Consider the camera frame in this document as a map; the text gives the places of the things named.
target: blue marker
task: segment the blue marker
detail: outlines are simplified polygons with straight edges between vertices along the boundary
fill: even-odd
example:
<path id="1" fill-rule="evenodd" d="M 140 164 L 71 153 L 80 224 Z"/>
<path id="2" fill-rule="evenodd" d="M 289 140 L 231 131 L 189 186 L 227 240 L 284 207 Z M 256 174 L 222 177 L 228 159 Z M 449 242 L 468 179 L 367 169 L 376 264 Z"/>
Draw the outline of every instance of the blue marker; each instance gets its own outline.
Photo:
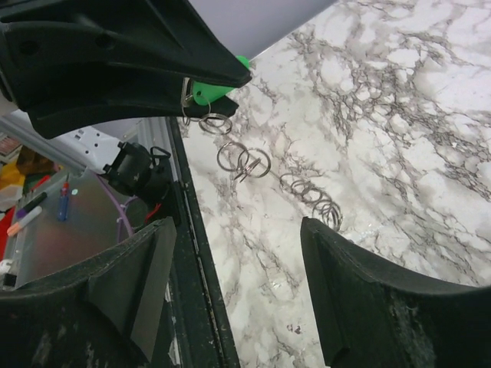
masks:
<path id="1" fill-rule="evenodd" d="M 70 198 L 70 195 L 68 194 L 68 177 L 70 174 L 67 175 L 67 179 L 65 180 L 63 184 L 63 188 L 61 188 L 60 191 L 60 199 L 58 202 L 58 221 L 67 221 L 68 219 L 68 200 Z"/>

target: black plastic housing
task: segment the black plastic housing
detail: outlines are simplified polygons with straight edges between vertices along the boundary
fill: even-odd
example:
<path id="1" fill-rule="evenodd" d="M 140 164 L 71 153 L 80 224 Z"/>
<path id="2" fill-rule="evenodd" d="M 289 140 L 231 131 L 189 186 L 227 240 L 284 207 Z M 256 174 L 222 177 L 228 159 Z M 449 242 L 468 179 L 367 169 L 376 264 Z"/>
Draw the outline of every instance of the black plastic housing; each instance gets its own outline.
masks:
<path id="1" fill-rule="evenodd" d="M 302 252 L 332 368 L 491 366 L 491 287 L 407 270 L 304 218 Z"/>
<path id="2" fill-rule="evenodd" d="M 52 138 L 129 117 L 182 116 L 183 78 L 241 87 L 249 70 L 187 0 L 0 2 L 0 90 Z M 231 116 L 224 97 L 212 111 Z M 208 107 L 186 108 L 200 117 Z"/>

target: green plastic part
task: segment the green plastic part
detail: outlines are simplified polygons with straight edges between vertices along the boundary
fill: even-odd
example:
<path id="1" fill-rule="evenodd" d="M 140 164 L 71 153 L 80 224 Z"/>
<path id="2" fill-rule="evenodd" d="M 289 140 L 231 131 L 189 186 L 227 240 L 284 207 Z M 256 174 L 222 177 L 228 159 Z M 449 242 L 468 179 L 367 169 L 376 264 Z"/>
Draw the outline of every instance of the green plastic part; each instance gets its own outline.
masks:
<path id="1" fill-rule="evenodd" d="M 237 59 L 249 69 L 249 60 L 246 57 L 238 56 Z M 195 102 L 201 106 L 208 104 L 225 96 L 234 87 L 216 86 L 215 84 L 205 84 L 201 82 L 193 82 L 193 98 Z"/>

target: marker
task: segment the marker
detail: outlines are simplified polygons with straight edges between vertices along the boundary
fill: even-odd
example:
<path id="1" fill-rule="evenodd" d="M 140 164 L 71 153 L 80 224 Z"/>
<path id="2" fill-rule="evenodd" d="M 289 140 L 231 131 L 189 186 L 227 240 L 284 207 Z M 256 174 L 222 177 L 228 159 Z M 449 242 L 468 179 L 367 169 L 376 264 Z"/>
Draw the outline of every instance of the marker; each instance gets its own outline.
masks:
<path id="1" fill-rule="evenodd" d="M 24 227 L 26 227 L 29 222 L 38 217 L 42 211 L 43 209 L 40 206 L 30 211 L 22 220 L 16 222 L 14 225 L 8 228 L 7 235 L 9 237 L 16 236 L 17 233 L 20 232 Z"/>
<path id="2" fill-rule="evenodd" d="M 68 199 L 70 198 L 68 194 L 68 188 L 69 188 L 68 175 L 67 175 L 67 179 L 63 184 L 63 188 L 61 188 L 60 199 L 58 202 L 58 221 L 61 222 L 67 221 L 68 218 Z"/>
<path id="3" fill-rule="evenodd" d="M 36 198 L 32 199 L 27 205 L 18 210 L 17 219 L 22 219 L 23 217 L 25 217 L 30 211 L 40 205 L 47 197 L 48 194 L 46 194 L 46 192 L 43 192 Z"/>

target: white marble surface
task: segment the white marble surface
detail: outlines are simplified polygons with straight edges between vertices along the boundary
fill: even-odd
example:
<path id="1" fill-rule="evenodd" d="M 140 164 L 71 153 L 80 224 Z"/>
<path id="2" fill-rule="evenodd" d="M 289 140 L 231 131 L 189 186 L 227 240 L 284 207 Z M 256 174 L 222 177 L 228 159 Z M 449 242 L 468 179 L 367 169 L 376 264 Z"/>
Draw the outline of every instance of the white marble surface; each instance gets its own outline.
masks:
<path id="1" fill-rule="evenodd" d="M 243 366 L 323 366 L 300 247 L 298 173 L 344 214 L 343 236 L 448 281 L 491 282 L 491 2 L 344 1 L 253 63 L 228 137 L 183 129 Z M 216 164 L 239 140 L 272 173 Z"/>

